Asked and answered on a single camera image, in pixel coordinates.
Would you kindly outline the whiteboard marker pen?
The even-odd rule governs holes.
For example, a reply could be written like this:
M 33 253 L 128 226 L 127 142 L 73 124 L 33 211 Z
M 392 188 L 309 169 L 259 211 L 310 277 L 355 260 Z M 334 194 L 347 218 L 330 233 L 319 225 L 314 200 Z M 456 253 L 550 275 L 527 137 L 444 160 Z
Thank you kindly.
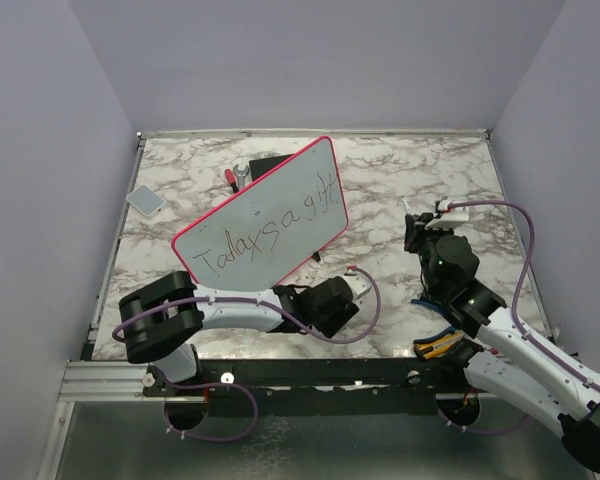
M 406 200 L 406 198 L 402 199 L 402 203 L 404 205 L 405 211 L 407 215 L 413 215 L 413 211 L 410 207 L 410 204 L 408 203 L 408 201 Z

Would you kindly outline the pink framed whiteboard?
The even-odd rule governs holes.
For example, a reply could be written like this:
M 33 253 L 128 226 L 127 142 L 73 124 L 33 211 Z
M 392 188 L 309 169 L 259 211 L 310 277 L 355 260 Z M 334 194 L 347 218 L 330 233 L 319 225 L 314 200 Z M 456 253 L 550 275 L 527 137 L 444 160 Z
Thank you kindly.
M 197 284 L 260 291 L 348 224 L 334 144 L 322 136 L 178 232 L 171 247 Z

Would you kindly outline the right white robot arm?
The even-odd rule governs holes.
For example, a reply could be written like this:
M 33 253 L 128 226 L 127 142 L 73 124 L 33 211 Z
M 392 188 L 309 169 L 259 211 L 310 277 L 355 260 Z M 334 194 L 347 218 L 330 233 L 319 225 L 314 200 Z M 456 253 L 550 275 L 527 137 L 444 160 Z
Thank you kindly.
M 600 474 L 600 373 L 515 316 L 476 279 L 479 259 L 441 214 L 408 214 L 404 249 L 417 256 L 422 299 L 465 339 L 439 367 L 441 383 L 497 395 L 551 430 L 565 450 Z

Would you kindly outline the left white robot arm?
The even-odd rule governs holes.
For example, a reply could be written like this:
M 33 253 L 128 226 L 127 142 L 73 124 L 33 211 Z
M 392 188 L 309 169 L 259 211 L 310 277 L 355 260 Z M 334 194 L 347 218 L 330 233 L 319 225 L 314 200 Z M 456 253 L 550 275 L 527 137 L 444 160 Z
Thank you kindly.
M 313 332 L 331 339 L 359 312 L 356 301 L 370 289 L 353 271 L 314 287 L 280 285 L 259 292 L 213 289 L 179 271 L 120 300 L 121 324 L 112 337 L 125 345 L 129 363 L 152 364 L 175 392 L 186 395 L 202 381 L 197 351 L 187 344 L 197 332 Z

